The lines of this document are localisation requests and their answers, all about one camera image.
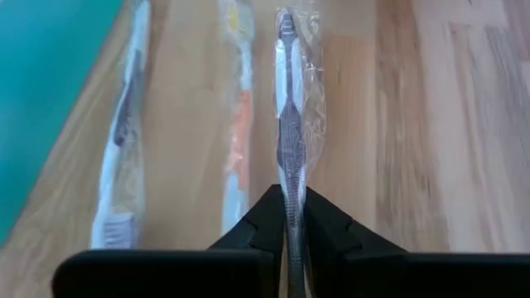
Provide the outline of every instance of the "gray toothbrush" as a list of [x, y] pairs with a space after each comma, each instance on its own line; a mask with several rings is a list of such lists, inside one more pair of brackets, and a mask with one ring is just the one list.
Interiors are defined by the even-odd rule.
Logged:
[[277, 14], [276, 105], [279, 122], [277, 162], [285, 196], [289, 297], [305, 297], [303, 207], [306, 201], [306, 144], [300, 39], [292, 14]]

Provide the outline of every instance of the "plastic wrapper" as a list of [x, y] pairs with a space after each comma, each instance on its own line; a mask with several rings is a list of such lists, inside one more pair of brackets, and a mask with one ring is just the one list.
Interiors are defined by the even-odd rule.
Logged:
[[248, 0], [219, 0], [223, 36], [234, 54], [229, 72], [228, 105], [232, 114], [226, 163], [221, 233], [248, 211], [249, 137], [253, 125], [253, 5]]
[[145, 209], [140, 111], [145, 84], [151, 4], [131, 1], [132, 25], [123, 87], [112, 116], [99, 177], [91, 248], [135, 248]]
[[320, 14], [311, 5], [279, 8], [276, 34], [277, 162], [287, 216], [289, 296], [303, 297], [306, 182], [325, 135]]

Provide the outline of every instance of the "wooden table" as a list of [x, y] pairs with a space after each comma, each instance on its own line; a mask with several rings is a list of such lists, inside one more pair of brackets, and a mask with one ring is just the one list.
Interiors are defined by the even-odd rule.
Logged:
[[[153, 0], [144, 248], [219, 236], [229, 61], [216, 1]], [[255, 1], [251, 196], [276, 182], [276, 4]], [[414, 251], [530, 251], [530, 2], [326, 0], [327, 134], [310, 186]], [[43, 297], [88, 247], [127, 14], [0, 252], [0, 296]]]

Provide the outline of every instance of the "teal surface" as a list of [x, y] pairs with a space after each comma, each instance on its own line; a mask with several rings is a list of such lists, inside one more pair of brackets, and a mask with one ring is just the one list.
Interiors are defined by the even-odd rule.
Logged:
[[0, 0], [0, 246], [121, 2]]

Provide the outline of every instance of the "orange handle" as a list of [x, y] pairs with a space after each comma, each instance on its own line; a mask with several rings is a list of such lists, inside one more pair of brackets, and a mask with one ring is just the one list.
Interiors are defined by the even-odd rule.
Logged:
[[232, 143], [229, 153], [229, 171], [238, 173], [239, 189], [248, 188], [248, 146], [252, 125], [252, 95], [242, 90], [234, 115]]

